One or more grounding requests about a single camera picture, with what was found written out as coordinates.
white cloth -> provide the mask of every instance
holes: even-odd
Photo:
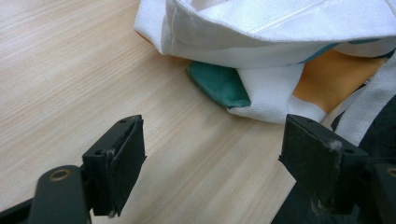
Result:
[[[335,132],[357,146],[373,120],[396,94],[396,53],[375,73],[341,118]]]
[[[231,0],[203,10],[142,0],[134,28],[162,54],[262,68],[303,62],[332,43],[396,36],[396,19],[385,0]]]
[[[317,121],[326,116],[292,95],[304,62],[331,48],[362,57],[390,52],[396,47],[395,15],[396,0],[142,0],[134,28],[161,54],[236,68],[251,106],[229,111],[283,123],[288,113]],[[394,61],[380,71],[392,73],[386,68]],[[351,103],[337,132],[349,135],[349,122],[361,116],[366,123],[351,127],[365,133],[395,94],[390,87],[394,80],[393,74],[375,75],[372,87]],[[381,81],[388,84],[377,84]],[[375,101],[365,110],[379,108],[362,113],[363,100]],[[355,144],[361,138],[361,133],[350,137]]]

